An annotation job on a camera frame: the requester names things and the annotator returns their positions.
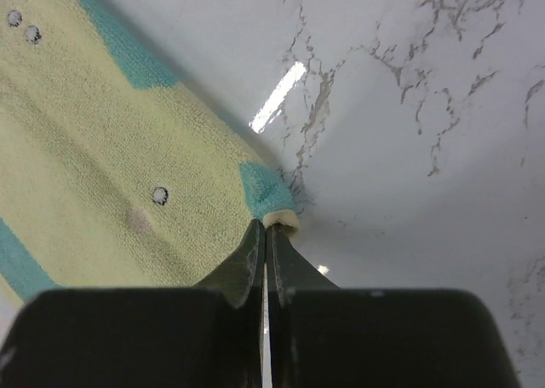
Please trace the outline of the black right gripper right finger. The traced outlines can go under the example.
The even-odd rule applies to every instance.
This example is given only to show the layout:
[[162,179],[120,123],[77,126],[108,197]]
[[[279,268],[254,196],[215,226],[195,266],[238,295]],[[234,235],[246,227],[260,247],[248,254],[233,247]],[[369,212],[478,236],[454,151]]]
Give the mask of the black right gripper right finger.
[[340,288],[266,234],[276,387],[516,387],[488,308],[455,289]]

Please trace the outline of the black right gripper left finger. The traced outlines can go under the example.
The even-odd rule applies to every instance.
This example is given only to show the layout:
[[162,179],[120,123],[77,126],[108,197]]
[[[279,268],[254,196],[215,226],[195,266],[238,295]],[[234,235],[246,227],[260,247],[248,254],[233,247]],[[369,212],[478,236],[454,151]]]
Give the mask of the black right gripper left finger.
[[259,387],[265,229],[192,287],[59,288],[16,316],[4,387]]

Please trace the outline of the yellow towel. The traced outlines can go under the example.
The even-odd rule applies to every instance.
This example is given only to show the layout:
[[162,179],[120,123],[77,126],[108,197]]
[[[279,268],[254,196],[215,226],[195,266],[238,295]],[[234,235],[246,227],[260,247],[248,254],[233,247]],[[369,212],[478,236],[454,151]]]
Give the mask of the yellow towel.
[[299,226],[277,172],[95,0],[1,0],[1,288],[186,286],[252,220]]

